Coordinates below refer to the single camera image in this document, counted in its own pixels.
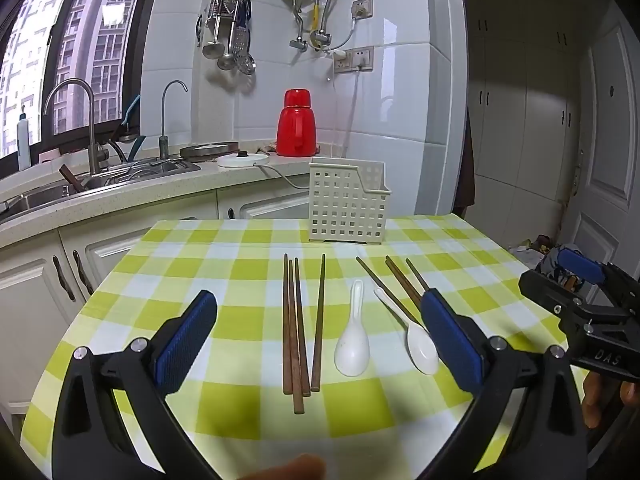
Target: stainless steel sink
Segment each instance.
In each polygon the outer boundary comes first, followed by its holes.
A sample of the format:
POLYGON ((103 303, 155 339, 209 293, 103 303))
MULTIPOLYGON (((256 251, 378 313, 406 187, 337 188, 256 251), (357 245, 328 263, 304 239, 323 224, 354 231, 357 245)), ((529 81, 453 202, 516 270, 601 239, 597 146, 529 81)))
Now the stainless steel sink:
POLYGON ((5 202, 0 202, 0 224, 18 218, 28 212, 64 202, 75 196, 90 196, 105 189, 127 186, 142 180, 190 173, 199 169, 198 166, 186 160, 149 159, 115 166, 95 176, 91 176, 88 173, 80 174, 77 178, 87 189, 82 193, 77 193, 73 186, 62 180, 48 186, 33 189, 5 202))

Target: white ceramic spoon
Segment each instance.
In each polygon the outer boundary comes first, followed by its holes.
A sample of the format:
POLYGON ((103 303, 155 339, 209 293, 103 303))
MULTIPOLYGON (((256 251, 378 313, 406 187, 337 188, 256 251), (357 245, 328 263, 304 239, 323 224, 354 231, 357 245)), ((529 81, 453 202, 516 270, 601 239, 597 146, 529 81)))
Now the white ceramic spoon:
POLYGON ((407 325, 409 330, 406 333, 406 342, 409 347, 411 361, 414 362, 415 367, 425 375, 433 375, 436 373, 440 365, 438 351, 424 327, 411 321, 407 315, 391 301, 391 298, 384 290, 377 287, 375 293, 378 299, 407 325))
POLYGON ((335 367, 347 377, 362 375, 369 364, 369 339, 362 325, 363 296, 364 283, 356 280, 351 287, 349 321, 335 347, 335 367))

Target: speckled countertop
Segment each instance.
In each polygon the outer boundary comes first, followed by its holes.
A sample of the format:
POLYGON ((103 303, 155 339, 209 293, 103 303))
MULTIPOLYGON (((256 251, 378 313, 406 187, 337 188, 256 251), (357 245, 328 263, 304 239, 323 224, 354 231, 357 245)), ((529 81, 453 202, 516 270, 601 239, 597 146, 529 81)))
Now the speckled countertop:
MULTIPOLYGON (((310 158, 271 155, 268 163, 285 175, 308 173, 310 158)), ((80 193, 62 203, 39 209, 0 224, 0 249, 59 227, 130 207, 160 202, 222 187, 278 178, 260 168, 228 170, 215 162, 201 162, 200 171, 144 180, 128 186, 80 193)))

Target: yellow-green checkered tablecloth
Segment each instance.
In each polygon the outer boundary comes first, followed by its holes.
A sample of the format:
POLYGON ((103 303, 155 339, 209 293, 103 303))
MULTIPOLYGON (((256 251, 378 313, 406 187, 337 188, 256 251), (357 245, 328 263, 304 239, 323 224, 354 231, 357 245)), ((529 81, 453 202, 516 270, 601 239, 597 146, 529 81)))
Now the yellow-green checkered tablecloth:
MULTIPOLYGON (((470 396, 444 365, 434 376, 412 365, 403 327, 375 297, 355 260, 362 257, 419 316, 385 265, 387 254, 419 290, 404 264, 409 257, 429 285, 488 336, 499 334, 515 348, 533 351, 565 340, 557 319, 520 295, 518 278, 526 267, 453 215, 389 220, 381 246, 309 243, 305 220, 163 221, 122 259, 66 332, 33 395, 23 448, 50 477, 53 420, 76 347, 99 354, 151 338, 207 289, 218 300, 218 320, 167 403, 224 478, 301 452, 324 457, 328 478, 416 478, 462 418, 470 396), (305 415, 294 415, 291 397, 282 393, 284 253, 301 261, 309 363, 320 261, 323 253, 327 257, 322 389, 305 399, 305 415), (366 284, 363 322, 371 359, 362 376, 347 378, 335 368, 334 350, 357 278, 366 284)), ((118 392, 116 398, 141 459, 159 468, 126 395, 118 392)), ((482 464, 497 458, 510 420, 503 419, 482 464)))

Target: electrical outlet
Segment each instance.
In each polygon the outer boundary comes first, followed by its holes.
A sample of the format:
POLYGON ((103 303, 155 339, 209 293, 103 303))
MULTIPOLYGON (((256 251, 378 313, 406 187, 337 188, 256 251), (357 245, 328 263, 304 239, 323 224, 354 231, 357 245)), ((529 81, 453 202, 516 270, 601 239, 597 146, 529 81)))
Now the electrical outlet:
POLYGON ((346 57, 344 59, 334 58, 334 71, 337 74, 346 72, 368 72, 373 70, 373 53, 372 46, 361 46, 345 50, 346 57))
POLYGON ((364 20, 373 17, 373 0, 356 0, 351 5, 351 17, 354 20, 364 20))

